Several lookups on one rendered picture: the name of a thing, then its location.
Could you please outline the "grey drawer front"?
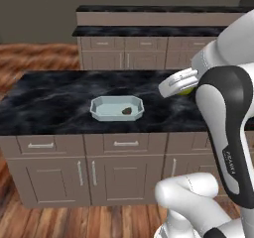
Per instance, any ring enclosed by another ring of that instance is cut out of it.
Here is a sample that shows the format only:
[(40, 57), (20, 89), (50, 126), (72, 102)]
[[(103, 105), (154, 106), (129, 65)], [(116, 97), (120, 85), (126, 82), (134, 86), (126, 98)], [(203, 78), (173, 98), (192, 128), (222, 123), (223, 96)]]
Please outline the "grey drawer front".
[[(65, 156), (83, 156), (83, 139), (81, 135), (34, 135), (18, 136), (17, 141), (23, 154), (60, 154)], [(51, 149), (29, 149), (28, 145), (54, 143)]]
[(206, 132), (176, 132), (169, 134), (168, 154), (204, 154), (212, 148)]
[[(163, 155), (167, 133), (85, 134), (84, 145), (88, 156)], [(117, 142), (139, 142), (137, 147), (115, 147)]]

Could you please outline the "pale blue tupperware container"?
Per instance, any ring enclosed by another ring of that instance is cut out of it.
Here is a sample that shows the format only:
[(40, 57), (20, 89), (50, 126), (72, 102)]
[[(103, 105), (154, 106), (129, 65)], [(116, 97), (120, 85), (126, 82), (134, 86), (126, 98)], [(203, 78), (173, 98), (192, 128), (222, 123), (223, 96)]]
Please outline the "pale blue tupperware container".
[[(130, 115), (122, 110), (131, 107)], [(91, 100), (90, 113), (94, 119), (102, 122), (136, 121), (145, 111), (143, 100), (133, 95), (99, 96)]]

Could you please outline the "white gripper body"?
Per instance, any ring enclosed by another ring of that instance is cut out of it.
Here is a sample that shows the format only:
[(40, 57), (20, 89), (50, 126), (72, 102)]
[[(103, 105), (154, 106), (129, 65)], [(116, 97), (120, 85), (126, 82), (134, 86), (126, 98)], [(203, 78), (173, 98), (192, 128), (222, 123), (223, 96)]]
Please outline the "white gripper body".
[(198, 83), (197, 70), (187, 68), (167, 77), (158, 88), (164, 98), (178, 94), (186, 89), (195, 87)]

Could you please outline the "grey cupboard run, black top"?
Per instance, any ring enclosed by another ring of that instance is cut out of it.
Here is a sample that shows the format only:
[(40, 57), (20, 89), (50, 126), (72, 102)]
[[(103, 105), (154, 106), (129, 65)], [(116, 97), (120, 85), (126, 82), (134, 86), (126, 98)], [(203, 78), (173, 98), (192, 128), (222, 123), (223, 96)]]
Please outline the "grey cupboard run, black top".
[(80, 5), (76, 28), (84, 70), (181, 69), (251, 6)]

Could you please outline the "grey cupboard door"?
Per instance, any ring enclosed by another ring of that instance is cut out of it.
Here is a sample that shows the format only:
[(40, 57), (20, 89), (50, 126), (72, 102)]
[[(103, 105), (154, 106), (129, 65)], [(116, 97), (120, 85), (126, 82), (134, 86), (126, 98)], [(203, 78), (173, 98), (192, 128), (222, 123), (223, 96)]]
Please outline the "grey cupboard door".
[[(92, 182), (92, 161), (97, 186)], [(163, 156), (88, 157), (91, 203), (94, 206), (154, 203), (163, 161)]]
[[(81, 161), (83, 186), (79, 184), (78, 161)], [(27, 208), (90, 204), (85, 158), (10, 159), (7, 164)]]
[(212, 154), (199, 155), (166, 155), (163, 178), (170, 178), (172, 174), (173, 159), (177, 159), (176, 176), (192, 173), (211, 173), (220, 183), (219, 174)]

